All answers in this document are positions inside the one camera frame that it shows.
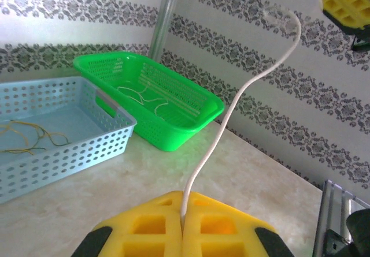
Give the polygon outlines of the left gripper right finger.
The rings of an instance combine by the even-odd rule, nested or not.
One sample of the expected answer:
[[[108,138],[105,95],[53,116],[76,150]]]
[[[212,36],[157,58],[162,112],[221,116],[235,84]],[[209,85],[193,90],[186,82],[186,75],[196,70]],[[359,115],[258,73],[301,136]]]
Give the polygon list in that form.
[[[200,193],[190,193],[183,257],[294,257],[270,224]]]

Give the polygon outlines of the green plastic basket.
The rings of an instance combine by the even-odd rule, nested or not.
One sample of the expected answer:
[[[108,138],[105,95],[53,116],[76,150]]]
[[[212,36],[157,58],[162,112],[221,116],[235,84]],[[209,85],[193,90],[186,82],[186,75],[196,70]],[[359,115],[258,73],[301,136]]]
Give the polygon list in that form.
[[[225,109],[212,92],[140,54],[81,55],[73,66],[136,119],[135,133],[163,151],[177,150]]]

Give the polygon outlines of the aluminium frame post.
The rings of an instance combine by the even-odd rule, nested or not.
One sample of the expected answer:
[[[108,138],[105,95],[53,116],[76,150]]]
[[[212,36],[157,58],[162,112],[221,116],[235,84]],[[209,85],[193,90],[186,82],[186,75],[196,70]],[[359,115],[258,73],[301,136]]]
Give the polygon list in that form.
[[[177,0],[161,0],[148,57],[160,62]]]

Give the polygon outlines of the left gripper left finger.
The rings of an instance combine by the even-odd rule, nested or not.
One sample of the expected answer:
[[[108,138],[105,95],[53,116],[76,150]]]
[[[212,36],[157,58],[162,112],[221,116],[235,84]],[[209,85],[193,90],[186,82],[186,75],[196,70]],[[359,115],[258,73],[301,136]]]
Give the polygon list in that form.
[[[181,200],[169,192],[100,222],[71,257],[182,257]]]

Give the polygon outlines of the light blue plastic basket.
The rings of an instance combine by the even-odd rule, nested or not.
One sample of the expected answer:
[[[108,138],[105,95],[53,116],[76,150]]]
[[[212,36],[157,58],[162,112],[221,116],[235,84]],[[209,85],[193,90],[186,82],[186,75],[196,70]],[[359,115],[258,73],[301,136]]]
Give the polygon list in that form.
[[[122,154],[135,125],[82,77],[0,83],[0,204]]]

